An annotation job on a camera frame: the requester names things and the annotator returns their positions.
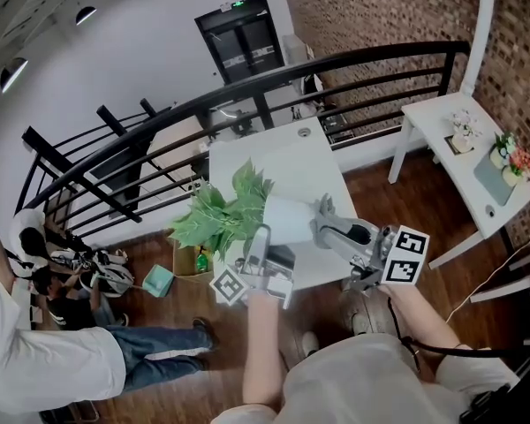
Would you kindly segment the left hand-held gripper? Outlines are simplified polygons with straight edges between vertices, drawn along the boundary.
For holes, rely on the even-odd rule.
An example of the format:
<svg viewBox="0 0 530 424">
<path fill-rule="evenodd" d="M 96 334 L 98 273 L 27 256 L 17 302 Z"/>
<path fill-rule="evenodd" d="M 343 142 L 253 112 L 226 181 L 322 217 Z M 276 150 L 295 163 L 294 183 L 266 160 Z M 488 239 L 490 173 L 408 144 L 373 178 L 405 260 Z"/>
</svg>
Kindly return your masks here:
<svg viewBox="0 0 530 424">
<path fill-rule="evenodd" d="M 294 253 L 287 246 L 269 249 L 270 228 L 260 225 L 246 250 L 246 257 L 234 259 L 221 267 L 210 286 L 218 303 L 233 306 L 247 302 L 250 291 L 261 291 L 281 302 L 286 310 L 294 289 Z"/>
</svg>

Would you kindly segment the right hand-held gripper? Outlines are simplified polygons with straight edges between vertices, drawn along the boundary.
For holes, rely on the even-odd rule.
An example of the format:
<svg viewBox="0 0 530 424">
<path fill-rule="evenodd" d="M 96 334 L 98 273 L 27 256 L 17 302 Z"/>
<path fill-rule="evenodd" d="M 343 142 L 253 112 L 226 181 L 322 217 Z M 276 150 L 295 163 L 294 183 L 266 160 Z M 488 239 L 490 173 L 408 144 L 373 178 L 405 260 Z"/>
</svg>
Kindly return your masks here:
<svg viewBox="0 0 530 424">
<path fill-rule="evenodd" d="M 357 218 L 316 213 L 310 226 L 314 244 L 333 249 L 352 267 L 349 287 L 369 295 L 384 285 L 415 285 L 426 260 L 428 234 L 410 227 L 378 228 Z"/>
</svg>

